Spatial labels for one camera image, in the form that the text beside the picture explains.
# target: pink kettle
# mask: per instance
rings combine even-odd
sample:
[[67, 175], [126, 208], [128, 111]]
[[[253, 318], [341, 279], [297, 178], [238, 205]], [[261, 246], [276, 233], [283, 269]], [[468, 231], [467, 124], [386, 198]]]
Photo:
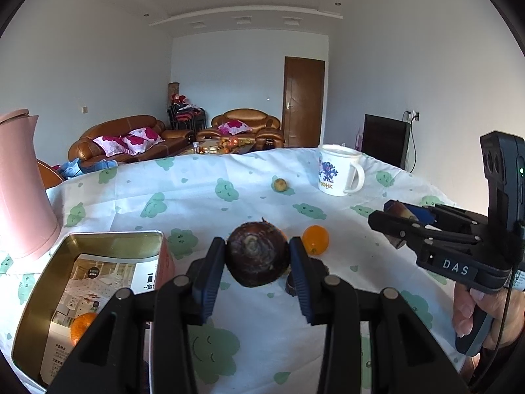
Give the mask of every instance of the pink kettle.
[[36, 260], [60, 234], [38, 171], [33, 136], [38, 115], [0, 115], [0, 246], [11, 258]]

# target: ceiling light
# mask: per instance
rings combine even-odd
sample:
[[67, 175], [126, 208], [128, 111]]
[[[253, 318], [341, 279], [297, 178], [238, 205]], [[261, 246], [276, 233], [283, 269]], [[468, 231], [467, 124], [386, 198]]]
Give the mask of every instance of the ceiling light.
[[292, 25], [294, 27], [298, 27], [301, 25], [301, 21], [303, 18], [288, 18], [286, 16], [283, 16], [284, 24], [285, 25]]
[[233, 16], [237, 25], [248, 25], [251, 23], [251, 16]]
[[206, 24], [204, 22], [190, 22], [188, 25], [193, 29], [206, 28]]

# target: mug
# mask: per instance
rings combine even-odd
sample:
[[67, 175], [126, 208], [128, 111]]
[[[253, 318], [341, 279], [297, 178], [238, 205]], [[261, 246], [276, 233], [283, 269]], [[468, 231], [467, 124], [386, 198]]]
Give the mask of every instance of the mug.
[[[363, 188], [364, 170], [359, 164], [363, 155], [359, 151], [341, 145], [320, 145], [319, 189], [327, 194], [344, 196]], [[358, 176], [355, 188], [351, 188]]]

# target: tablecloth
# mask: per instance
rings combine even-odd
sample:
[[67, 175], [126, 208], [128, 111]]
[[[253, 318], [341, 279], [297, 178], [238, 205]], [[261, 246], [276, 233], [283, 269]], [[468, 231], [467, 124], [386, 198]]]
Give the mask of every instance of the tablecloth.
[[[309, 148], [128, 164], [71, 179], [49, 189], [48, 196], [63, 227], [57, 244], [71, 232], [161, 230], [179, 274], [206, 254], [213, 237], [227, 238], [244, 222], [264, 218], [288, 238], [322, 225], [330, 246], [320, 259], [330, 273], [359, 289], [398, 289], [460, 369], [464, 356], [453, 347], [451, 325], [453, 282], [417, 267], [410, 249], [395, 250], [367, 224], [368, 214], [392, 199], [454, 203], [399, 168], [368, 156], [361, 163], [364, 187], [346, 197], [318, 190], [319, 160]], [[276, 177], [289, 189], [274, 190]], [[0, 349], [6, 356], [31, 289], [55, 248], [31, 264], [13, 263], [0, 252]], [[211, 319], [190, 331], [199, 392], [315, 393], [324, 335], [324, 327], [306, 324], [297, 298], [284, 291], [284, 278], [249, 289], [225, 270]], [[362, 335], [363, 392], [369, 392], [366, 330]], [[349, 371], [348, 377], [355, 374]]]

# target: cable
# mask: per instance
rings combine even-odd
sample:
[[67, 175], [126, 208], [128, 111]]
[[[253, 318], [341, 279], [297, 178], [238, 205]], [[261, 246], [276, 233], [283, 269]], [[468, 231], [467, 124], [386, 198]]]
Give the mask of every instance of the cable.
[[414, 132], [412, 130], [412, 123], [414, 123], [414, 119], [410, 121], [410, 135], [412, 136], [412, 144], [414, 146], [414, 165], [412, 166], [412, 170], [410, 170], [410, 173], [414, 171], [416, 168], [416, 162], [417, 162], [417, 152], [416, 152], [416, 141], [414, 140]]
[[513, 285], [514, 285], [514, 280], [516, 278], [517, 273], [518, 273], [518, 266], [515, 265], [513, 267], [513, 273], [510, 277], [509, 288], [507, 291], [507, 298], [505, 299], [505, 308], [503, 309], [503, 316], [501, 317], [501, 327], [499, 329], [498, 341], [495, 344], [494, 353], [490, 357], [489, 363], [487, 363], [487, 366], [485, 367], [484, 371], [479, 376], [478, 380], [469, 387], [471, 392], [477, 392], [477, 389], [479, 388], [481, 381], [486, 376], [488, 370], [490, 369], [490, 366], [492, 366], [492, 364], [494, 363], [495, 357], [498, 355], [499, 346], [501, 344], [501, 338], [503, 337], [503, 331], [505, 330], [505, 322], [507, 320], [507, 313], [509, 312], [510, 297], [513, 293]]

